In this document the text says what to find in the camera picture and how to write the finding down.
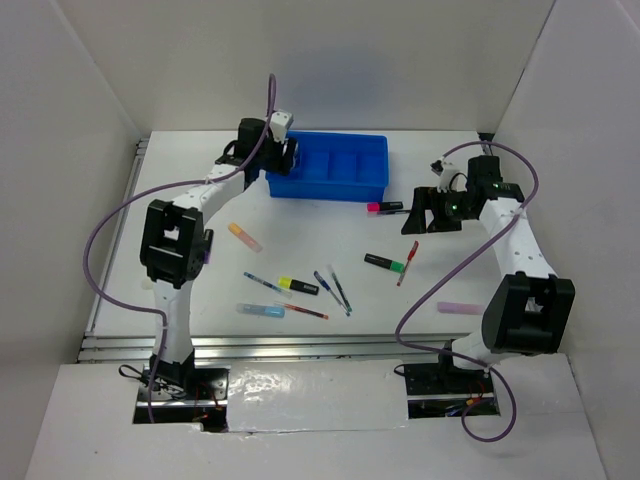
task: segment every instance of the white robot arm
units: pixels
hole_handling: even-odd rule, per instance
[[[480,220],[490,237],[495,236],[519,213],[511,230],[494,245],[502,283],[489,303],[482,327],[455,340],[451,350],[493,365],[517,355],[555,353],[571,311],[575,289],[571,280],[559,279],[547,263],[531,230],[524,197],[516,184],[500,176],[499,158],[481,156],[469,160],[467,190],[452,190],[458,172],[451,164],[432,165],[440,175],[437,188],[414,191],[409,219],[402,233],[451,232],[462,229],[463,220]],[[425,210],[433,221],[427,227]],[[483,367],[454,356],[461,369]]]
[[[286,134],[293,115],[276,111],[271,117],[269,135],[242,172],[206,183],[165,202],[154,200],[147,209],[140,261],[153,281],[156,309],[167,316],[167,326],[158,320],[151,357],[155,362],[166,328],[165,348],[160,355],[157,376],[189,389],[195,351],[189,331],[191,289],[211,248],[213,232],[204,226],[229,200],[244,192],[260,170],[287,175],[295,166],[297,144]],[[206,178],[216,179],[234,172],[259,141],[265,121],[243,119],[238,139],[225,148]]]

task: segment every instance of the yellow highlighter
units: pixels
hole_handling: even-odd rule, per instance
[[[254,252],[260,253],[262,251],[262,245],[260,245],[253,238],[251,238],[251,236],[247,232],[242,230],[235,223],[229,224],[229,231],[233,233],[236,237],[238,237],[238,239],[240,239],[242,243],[244,243],[247,247],[249,247]]]

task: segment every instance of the white wall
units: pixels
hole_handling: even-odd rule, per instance
[[[269,71],[298,128],[494,131],[553,0],[61,0],[144,131],[236,128]]]
[[[0,478],[23,478],[92,295],[84,240],[122,198],[137,133],[46,0],[0,2]],[[99,271],[109,234],[94,256]]]
[[[540,173],[532,222],[576,285],[565,348],[612,480],[640,466],[638,6],[558,0],[496,137]]]

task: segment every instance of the blue plastic bin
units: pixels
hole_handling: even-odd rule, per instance
[[[387,137],[289,132],[298,141],[288,176],[267,174],[272,197],[381,202],[389,185]]]

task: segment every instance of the red pen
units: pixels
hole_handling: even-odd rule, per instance
[[[411,251],[409,252],[409,256],[407,257],[407,263],[405,264],[404,270],[402,270],[402,273],[400,274],[400,278],[398,279],[398,283],[396,285],[398,286],[402,285],[402,280],[404,280],[404,274],[407,273],[409,264],[411,263],[411,260],[413,259],[413,257],[416,255],[419,245],[420,244],[418,243],[417,240],[413,242],[413,247],[411,247]]]

